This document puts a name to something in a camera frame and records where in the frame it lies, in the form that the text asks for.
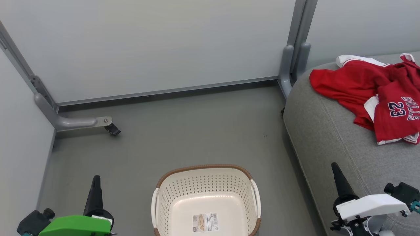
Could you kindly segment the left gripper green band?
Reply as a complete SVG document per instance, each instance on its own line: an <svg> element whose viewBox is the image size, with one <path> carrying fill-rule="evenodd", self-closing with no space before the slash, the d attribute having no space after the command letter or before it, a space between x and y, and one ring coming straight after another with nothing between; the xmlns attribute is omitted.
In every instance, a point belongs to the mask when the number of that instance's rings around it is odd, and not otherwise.
<svg viewBox="0 0 420 236"><path fill-rule="evenodd" d="M115 236L114 217L103 209L101 179L93 177L83 215L63 216L51 221L38 236Z"/></svg>

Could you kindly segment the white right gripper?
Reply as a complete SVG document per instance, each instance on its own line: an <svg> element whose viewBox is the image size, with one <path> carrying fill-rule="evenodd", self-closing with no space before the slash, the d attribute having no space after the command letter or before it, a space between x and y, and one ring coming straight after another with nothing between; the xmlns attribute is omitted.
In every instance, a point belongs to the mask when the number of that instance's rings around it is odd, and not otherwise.
<svg viewBox="0 0 420 236"><path fill-rule="evenodd" d="M353 221L358 218L369 218L392 213L411 215L407 205L389 194L372 194L358 197L338 163L331 163L338 198L333 204L333 211L343 221Z"/></svg>

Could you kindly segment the red basketball jersey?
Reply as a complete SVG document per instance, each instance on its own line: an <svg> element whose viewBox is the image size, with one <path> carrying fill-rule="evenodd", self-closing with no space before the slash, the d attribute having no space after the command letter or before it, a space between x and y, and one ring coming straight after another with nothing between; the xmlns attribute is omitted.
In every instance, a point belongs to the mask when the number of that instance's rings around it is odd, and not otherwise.
<svg viewBox="0 0 420 236"><path fill-rule="evenodd" d="M337 70L315 69L312 88L338 101L356 117L354 123L372 130L378 145L400 140L420 143L420 66L409 53L401 62L341 55Z"/></svg>

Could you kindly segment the beige laundry basket brown rim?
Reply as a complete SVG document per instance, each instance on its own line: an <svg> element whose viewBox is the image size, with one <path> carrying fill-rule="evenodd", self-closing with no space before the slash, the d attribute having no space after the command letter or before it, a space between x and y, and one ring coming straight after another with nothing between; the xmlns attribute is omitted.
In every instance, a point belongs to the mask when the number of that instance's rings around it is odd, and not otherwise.
<svg viewBox="0 0 420 236"><path fill-rule="evenodd" d="M217 213L220 230L194 233L192 216ZM157 183L151 202L155 236L258 236L261 196L251 174L236 165L172 170Z"/></svg>

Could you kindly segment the grey fabric sofa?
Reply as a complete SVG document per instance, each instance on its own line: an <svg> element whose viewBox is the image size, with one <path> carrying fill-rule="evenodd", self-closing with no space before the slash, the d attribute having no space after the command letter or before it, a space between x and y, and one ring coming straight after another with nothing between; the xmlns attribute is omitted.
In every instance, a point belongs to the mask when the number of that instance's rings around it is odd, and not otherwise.
<svg viewBox="0 0 420 236"><path fill-rule="evenodd" d="M395 142L377 145L371 130L353 123L355 115L336 100L315 92L309 75L313 69L338 68L337 52L330 58L312 60L292 87L285 103L283 120L300 168L327 236L337 217L333 202L337 198L331 163L338 163L359 197L382 194L387 183L404 182L420 190L420 144Z"/></svg>

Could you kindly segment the black caster wheel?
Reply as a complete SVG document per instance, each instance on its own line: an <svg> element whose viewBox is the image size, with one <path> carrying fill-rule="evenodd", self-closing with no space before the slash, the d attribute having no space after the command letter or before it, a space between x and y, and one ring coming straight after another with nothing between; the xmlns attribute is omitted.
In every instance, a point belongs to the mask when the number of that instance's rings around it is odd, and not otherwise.
<svg viewBox="0 0 420 236"><path fill-rule="evenodd" d="M108 133L111 136L117 136L117 135L119 135L121 133L121 131L113 123L105 126L104 128L105 128L105 130L108 131Z"/></svg>

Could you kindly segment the grey partition leg long foot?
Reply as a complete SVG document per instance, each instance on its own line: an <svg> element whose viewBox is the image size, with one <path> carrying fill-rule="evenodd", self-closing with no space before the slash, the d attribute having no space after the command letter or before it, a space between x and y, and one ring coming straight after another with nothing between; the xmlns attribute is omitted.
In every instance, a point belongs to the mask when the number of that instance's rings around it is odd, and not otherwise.
<svg viewBox="0 0 420 236"><path fill-rule="evenodd" d="M59 106L48 92L39 76L35 75L23 55L12 40L2 21L0 21L0 48L33 91L33 100L43 115L58 132L84 128L105 127L113 123L109 116L88 118L66 118L58 114Z"/></svg>

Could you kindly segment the paper label sticker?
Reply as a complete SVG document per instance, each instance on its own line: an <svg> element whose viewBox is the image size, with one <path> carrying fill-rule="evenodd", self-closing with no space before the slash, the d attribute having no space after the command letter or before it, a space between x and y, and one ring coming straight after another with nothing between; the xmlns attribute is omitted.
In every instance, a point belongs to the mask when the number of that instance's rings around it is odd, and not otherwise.
<svg viewBox="0 0 420 236"><path fill-rule="evenodd" d="M216 232L220 230L217 213L206 213L192 216L194 233Z"/></svg>

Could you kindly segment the grey partition base rail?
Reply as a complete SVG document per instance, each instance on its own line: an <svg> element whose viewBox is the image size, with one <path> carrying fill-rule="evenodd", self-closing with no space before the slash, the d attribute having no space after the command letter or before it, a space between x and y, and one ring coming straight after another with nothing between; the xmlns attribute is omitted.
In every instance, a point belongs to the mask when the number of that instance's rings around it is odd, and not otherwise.
<svg viewBox="0 0 420 236"><path fill-rule="evenodd" d="M256 89L261 87L278 86L277 77L267 77L251 79L241 82L228 82L214 86L191 87L182 89L170 89L168 91L153 92L138 95L117 96L115 98L106 97L98 100L80 102L59 106L58 113L74 112L85 109L104 108L112 106L123 106L136 103L146 103L160 100L170 100L184 97L201 96L207 94L223 93L230 91Z"/></svg>

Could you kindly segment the grey partition post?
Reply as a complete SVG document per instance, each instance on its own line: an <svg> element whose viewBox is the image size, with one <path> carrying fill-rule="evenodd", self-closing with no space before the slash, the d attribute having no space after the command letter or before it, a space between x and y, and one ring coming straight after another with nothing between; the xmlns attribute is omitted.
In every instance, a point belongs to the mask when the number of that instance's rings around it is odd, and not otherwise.
<svg viewBox="0 0 420 236"><path fill-rule="evenodd" d="M278 84L285 99L296 80L306 71L311 44L307 42L318 0L295 0L287 45L283 49Z"/></svg>

